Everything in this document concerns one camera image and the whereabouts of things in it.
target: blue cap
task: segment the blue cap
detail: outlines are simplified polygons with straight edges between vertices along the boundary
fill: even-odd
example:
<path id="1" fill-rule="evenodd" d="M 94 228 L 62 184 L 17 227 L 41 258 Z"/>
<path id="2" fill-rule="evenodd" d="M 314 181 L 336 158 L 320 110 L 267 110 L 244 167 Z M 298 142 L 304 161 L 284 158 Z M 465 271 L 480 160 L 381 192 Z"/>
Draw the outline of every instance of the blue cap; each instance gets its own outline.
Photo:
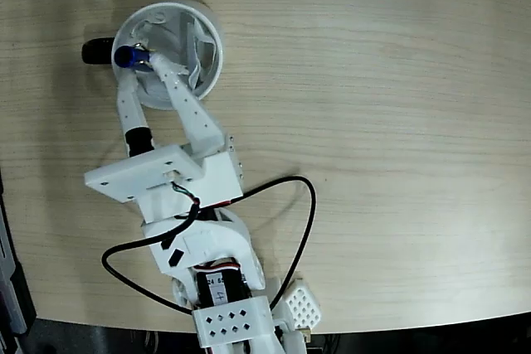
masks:
<path id="1" fill-rule="evenodd" d="M 140 61 L 149 61 L 149 51 L 132 46 L 121 46 L 114 52 L 114 63 L 120 68 L 131 68 Z"/>

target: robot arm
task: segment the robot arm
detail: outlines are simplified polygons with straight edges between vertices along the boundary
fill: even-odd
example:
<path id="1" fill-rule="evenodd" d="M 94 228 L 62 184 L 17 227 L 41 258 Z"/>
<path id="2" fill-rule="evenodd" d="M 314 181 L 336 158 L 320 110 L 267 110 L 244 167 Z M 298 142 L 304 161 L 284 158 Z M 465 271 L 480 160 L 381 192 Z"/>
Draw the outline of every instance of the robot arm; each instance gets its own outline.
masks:
<path id="1" fill-rule="evenodd" d="M 131 69 L 119 82 L 117 99 L 129 158 L 86 173 L 85 183 L 118 201 L 135 200 L 148 238 L 172 230 L 182 222 L 174 216 L 188 212 L 189 198 L 176 194 L 175 185 L 200 198 L 202 207 L 230 201 L 242 195 L 241 166 L 231 137 L 188 89 L 182 68 L 162 54 L 125 47 L 165 85 L 189 144 L 156 148 Z M 199 342 L 209 353 L 305 352 L 287 303 L 280 300 L 270 309 L 270 286 L 249 232 L 234 213 L 216 209 L 150 249 L 160 271 L 173 278 L 176 302 L 191 307 Z"/>

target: wood grain surface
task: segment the wood grain surface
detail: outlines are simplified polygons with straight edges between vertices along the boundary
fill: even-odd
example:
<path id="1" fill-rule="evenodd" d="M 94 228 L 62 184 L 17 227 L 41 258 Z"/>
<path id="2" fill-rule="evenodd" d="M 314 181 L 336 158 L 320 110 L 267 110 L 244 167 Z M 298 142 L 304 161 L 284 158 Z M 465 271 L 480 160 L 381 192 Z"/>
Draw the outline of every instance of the wood grain surface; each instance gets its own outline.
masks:
<path id="1" fill-rule="evenodd" d="M 163 0 L 0 2 L 0 167 L 41 318 L 192 331 L 100 265 L 139 213 L 86 188 L 124 157 L 107 67 L 80 59 Z M 226 31 L 206 106 L 236 138 L 246 187 L 288 173 L 318 192 L 299 266 L 317 332 L 420 327 L 531 311 L 531 0 L 201 0 Z M 159 143 L 175 114 L 147 111 Z M 308 212 L 303 187 L 235 210 L 269 276 Z M 147 250 L 114 263 L 171 298 Z"/>

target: sticker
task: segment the sticker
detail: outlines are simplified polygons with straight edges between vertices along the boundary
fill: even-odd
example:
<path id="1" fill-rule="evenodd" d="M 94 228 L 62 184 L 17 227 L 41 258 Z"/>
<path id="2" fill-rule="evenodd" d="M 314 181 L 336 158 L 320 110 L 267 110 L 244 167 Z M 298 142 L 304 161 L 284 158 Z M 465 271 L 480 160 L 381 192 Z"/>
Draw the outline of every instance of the sticker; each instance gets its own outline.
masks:
<path id="1" fill-rule="evenodd" d="M 222 273 L 212 273 L 207 275 L 208 288 L 215 306 L 228 303 L 227 291 L 223 283 Z"/>

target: perforated white block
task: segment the perforated white block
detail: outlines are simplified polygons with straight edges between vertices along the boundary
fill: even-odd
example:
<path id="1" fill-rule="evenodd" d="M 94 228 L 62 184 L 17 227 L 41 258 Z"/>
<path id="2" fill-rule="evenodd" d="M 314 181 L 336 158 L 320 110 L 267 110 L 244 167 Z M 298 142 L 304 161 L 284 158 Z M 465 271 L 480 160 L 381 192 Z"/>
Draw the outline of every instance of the perforated white block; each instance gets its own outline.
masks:
<path id="1" fill-rule="evenodd" d="M 302 279 L 296 279 L 286 289 L 283 297 L 290 308 L 297 329 L 303 327 L 312 329 L 321 321 L 323 314 L 319 303 Z"/>
<path id="2" fill-rule="evenodd" d="M 192 311 L 202 348 L 275 333 L 266 296 Z"/>

